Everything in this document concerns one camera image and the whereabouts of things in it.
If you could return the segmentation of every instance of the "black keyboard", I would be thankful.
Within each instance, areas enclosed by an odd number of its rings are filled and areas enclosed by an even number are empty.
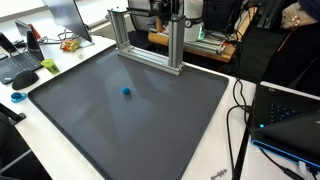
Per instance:
[[[279,121],[282,121],[282,120],[285,120],[285,119],[288,119],[288,118],[291,118],[291,117],[294,117],[294,116],[297,116],[297,115],[300,115],[301,113],[296,111],[296,110],[293,110],[293,109],[290,109],[290,108],[287,108],[287,107],[283,107],[283,106],[280,106],[280,105],[277,105],[277,104],[270,104],[270,124],[273,124],[273,123],[277,123]]]
[[[29,53],[19,54],[11,57],[9,60],[9,67],[16,69],[19,74],[23,71],[34,71],[41,67],[40,61],[36,58],[32,58]]]

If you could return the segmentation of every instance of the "blue ball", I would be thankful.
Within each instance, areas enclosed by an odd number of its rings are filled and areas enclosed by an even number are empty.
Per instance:
[[[122,88],[122,94],[130,94],[130,89],[127,87]]]

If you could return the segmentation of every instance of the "gray mat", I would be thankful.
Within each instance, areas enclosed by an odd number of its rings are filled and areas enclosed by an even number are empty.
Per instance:
[[[174,76],[114,49],[29,98],[106,179],[180,179],[228,79],[191,67]],[[122,94],[123,87],[131,94]]]

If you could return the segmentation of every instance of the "desk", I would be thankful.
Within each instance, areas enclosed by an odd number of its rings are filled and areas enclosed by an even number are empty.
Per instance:
[[[295,91],[292,89],[284,88],[281,86],[277,86],[274,84],[270,84],[267,82],[263,82],[262,85],[273,87],[275,89],[280,89],[288,92],[292,92],[298,95],[314,98],[320,100],[320,97],[309,95],[306,93],[302,93],[299,91]],[[291,169],[292,171],[296,172],[297,174],[300,174],[299,167],[294,164],[293,162],[290,162],[284,158],[281,158],[277,155],[271,154],[269,152],[266,152],[274,161],[279,163],[280,165],[287,167]],[[276,165],[274,165],[272,162],[270,162],[262,153],[261,151],[253,146],[251,144],[251,139],[249,138],[248,145],[247,145],[247,151],[245,155],[245,160],[243,164],[243,169],[241,173],[241,179],[245,180],[269,180],[269,179],[291,179],[287,175],[285,175]]]
[[[63,73],[115,43],[112,40],[101,37],[94,37],[94,42],[96,45],[79,49],[75,53],[62,52],[58,50],[58,45],[42,46],[41,48],[45,58],[54,59],[61,73]],[[38,70],[37,74],[40,77],[39,81],[23,89],[21,92],[29,92],[54,77],[46,69]],[[217,171],[222,169],[228,169],[223,179],[231,178],[225,118],[228,109],[235,105],[232,98],[232,89],[236,79],[230,76],[226,77],[229,78],[229,85],[183,175],[182,179],[184,180],[210,179],[212,175],[215,175]],[[243,94],[248,103],[252,102],[255,85],[249,82],[243,82],[243,84]],[[13,104],[10,101],[10,95],[14,91],[10,86],[11,85],[0,86],[0,91],[3,94],[3,96],[0,97],[0,102],[17,113],[24,112],[26,114],[27,118],[18,123],[16,128],[50,176],[53,179],[59,180],[103,179],[81,153],[29,99],[19,104]],[[239,93],[237,93],[236,97],[240,101]],[[234,159],[238,156],[245,130],[242,118],[243,111],[240,109],[234,110],[230,115]]]

